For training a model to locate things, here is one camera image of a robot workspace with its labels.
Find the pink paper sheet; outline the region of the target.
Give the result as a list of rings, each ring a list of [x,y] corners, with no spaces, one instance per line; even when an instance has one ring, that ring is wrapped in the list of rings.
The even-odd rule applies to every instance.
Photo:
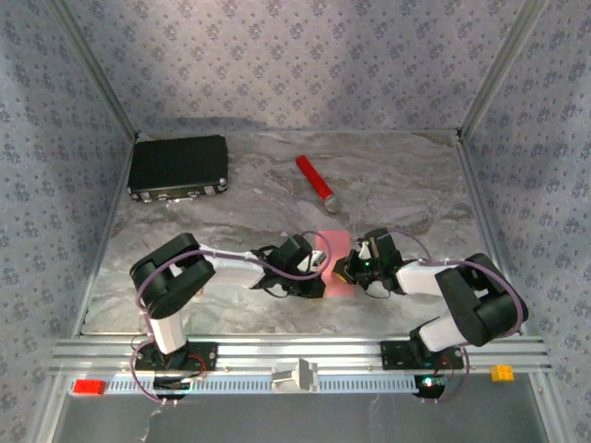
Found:
[[[325,284],[324,298],[344,299],[355,296],[355,287],[345,283],[332,275],[332,269],[337,259],[347,257],[351,250],[350,233],[346,230],[322,230],[332,251],[329,267],[322,272],[321,278]]]

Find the small circuit board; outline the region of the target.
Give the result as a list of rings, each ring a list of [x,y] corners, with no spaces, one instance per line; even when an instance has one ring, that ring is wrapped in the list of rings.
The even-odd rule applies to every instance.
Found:
[[[447,380],[443,376],[416,375],[415,396],[423,401],[438,401],[443,395]]]
[[[187,377],[155,377],[152,388],[159,400],[182,400],[191,388],[191,380]]]

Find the white slotted strip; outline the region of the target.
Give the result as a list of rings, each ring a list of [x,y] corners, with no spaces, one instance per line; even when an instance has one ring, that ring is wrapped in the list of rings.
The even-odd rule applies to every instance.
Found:
[[[141,394],[148,392],[155,397],[152,378],[142,377],[136,382],[132,377],[101,379],[107,382],[103,395]],[[270,376],[212,376],[190,379],[187,395],[206,394],[272,394]],[[70,384],[71,392],[74,380]],[[417,392],[414,375],[320,375],[320,391],[317,393],[411,393]]]

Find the black hard case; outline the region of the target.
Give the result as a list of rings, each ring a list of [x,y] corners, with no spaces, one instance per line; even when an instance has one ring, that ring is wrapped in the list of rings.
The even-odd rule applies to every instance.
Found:
[[[229,186],[229,155],[221,135],[135,144],[127,193],[135,201],[177,201],[222,194]]]

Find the red toy brick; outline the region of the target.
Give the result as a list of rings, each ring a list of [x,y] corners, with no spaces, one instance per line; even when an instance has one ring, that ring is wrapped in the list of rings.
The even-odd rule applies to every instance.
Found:
[[[107,382],[100,379],[77,379],[71,392],[82,396],[102,396],[106,390]]]

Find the aluminium mounting rail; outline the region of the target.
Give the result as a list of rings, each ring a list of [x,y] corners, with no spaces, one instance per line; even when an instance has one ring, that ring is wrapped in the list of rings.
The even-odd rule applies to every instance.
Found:
[[[131,346],[141,338],[90,335],[59,341],[49,368],[68,374],[116,374],[128,370]],[[269,374],[274,367],[305,359],[321,375],[378,374],[383,371],[380,342],[386,336],[225,335],[191,336],[192,341],[214,342],[217,374]],[[548,373],[551,363],[538,336],[513,336],[484,347],[466,348],[472,373],[487,373],[494,365],[509,365],[517,374]]]

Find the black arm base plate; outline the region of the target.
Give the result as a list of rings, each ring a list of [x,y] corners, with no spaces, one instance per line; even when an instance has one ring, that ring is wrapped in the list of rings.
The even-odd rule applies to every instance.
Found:
[[[178,350],[165,354],[155,343],[143,346],[134,367],[138,371],[213,371],[216,368],[218,344],[212,341],[187,341]]]
[[[382,341],[381,364],[384,370],[463,369],[464,357],[458,347],[432,352],[421,341]]]

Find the aluminium side rail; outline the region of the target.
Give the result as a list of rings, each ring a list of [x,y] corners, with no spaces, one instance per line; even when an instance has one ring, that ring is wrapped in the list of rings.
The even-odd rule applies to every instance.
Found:
[[[115,222],[115,215],[117,212],[117,207],[118,207],[119,201],[121,199],[121,196],[124,193],[125,188],[127,186],[127,178],[128,178],[130,166],[132,163],[133,148],[134,148],[135,142],[136,142],[136,140],[134,138],[132,138],[127,146],[126,157],[124,159],[123,166],[122,166],[120,174],[118,176],[118,181],[116,184],[115,193],[114,193],[114,196],[110,202],[109,212],[107,214],[107,217],[105,219],[105,223],[104,223],[102,230],[101,230],[101,237],[100,237],[100,241],[98,244],[98,251],[97,251],[96,256],[95,256],[95,258],[92,262],[92,265],[90,267],[90,275],[84,285],[80,306],[79,306],[79,309],[77,312],[77,316],[76,316],[76,319],[74,322],[73,329],[69,335],[69,337],[71,339],[76,339],[82,334],[85,317],[88,312],[89,302],[92,297],[93,287],[94,287],[94,284],[95,284],[96,279],[98,277],[98,274],[100,272],[100,268],[101,268],[101,265],[103,262],[103,257],[104,257],[109,239],[110,239],[110,234],[111,234],[114,222]]]
[[[506,277],[508,277],[506,266],[503,263],[497,242],[493,237],[492,223],[489,219],[488,208],[485,205],[485,199],[481,192],[481,186],[476,179],[474,168],[470,162],[468,152],[461,138],[461,133],[457,132],[455,135],[457,138],[455,147],[468,192],[474,206],[479,233],[491,260],[494,262],[496,267]]]

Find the grey metal bracket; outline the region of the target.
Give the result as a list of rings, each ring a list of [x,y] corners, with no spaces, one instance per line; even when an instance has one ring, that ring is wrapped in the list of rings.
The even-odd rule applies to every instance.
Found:
[[[320,391],[318,365],[299,358],[279,364],[271,371],[273,393],[317,393]]]

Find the aluminium corner post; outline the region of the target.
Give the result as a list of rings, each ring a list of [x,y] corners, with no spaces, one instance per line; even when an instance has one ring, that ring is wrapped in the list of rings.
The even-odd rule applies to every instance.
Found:
[[[458,138],[461,142],[466,142],[474,135],[548,4],[549,0],[523,1],[500,49],[493,57],[476,97],[471,102],[465,118],[458,128]]]
[[[97,94],[103,100],[107,110],[130,140],[134,140],[136,133],[124,110],[116,97],[105,71],[102,69],[95,53],[86,39],[83,29],[78,24],[75,15],[66,0],[44,0],[57,24],[65,34],[65,38],[82,64]]]

